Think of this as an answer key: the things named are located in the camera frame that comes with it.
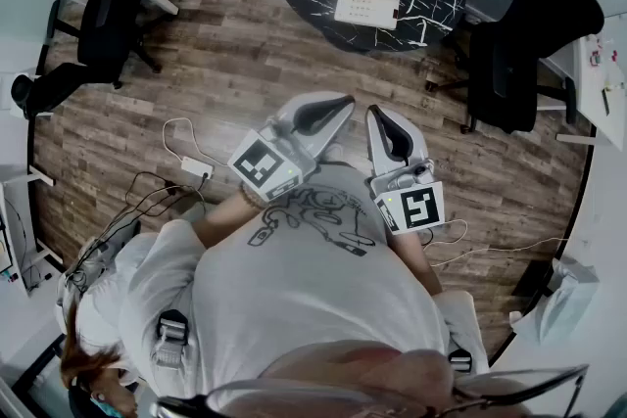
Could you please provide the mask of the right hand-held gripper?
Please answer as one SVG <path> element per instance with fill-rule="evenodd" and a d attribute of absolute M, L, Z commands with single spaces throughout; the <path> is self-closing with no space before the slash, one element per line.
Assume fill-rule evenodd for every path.
<path fill-rule="evenodd" d="M 434 162 L 427 159 L 421 130 L 401 114 L 376 105 L 367 109 L 366 127 L 375 175 L 370 189 L 390 233 L 401 235 L 442 225 L 443 183 L 434 178 Z M 396 169 L 400 162 L 408 166 Z"/>

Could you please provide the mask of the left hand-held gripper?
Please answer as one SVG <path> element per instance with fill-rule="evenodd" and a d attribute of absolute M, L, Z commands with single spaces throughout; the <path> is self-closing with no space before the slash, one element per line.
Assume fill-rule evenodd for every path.
<path fill-rule="evenodd" d="M 297 188 L 350 118 L 355 98 L 334 91 L 297 95 L 259 130 L 250 130 L 227 165 L 264 202 Z"/>

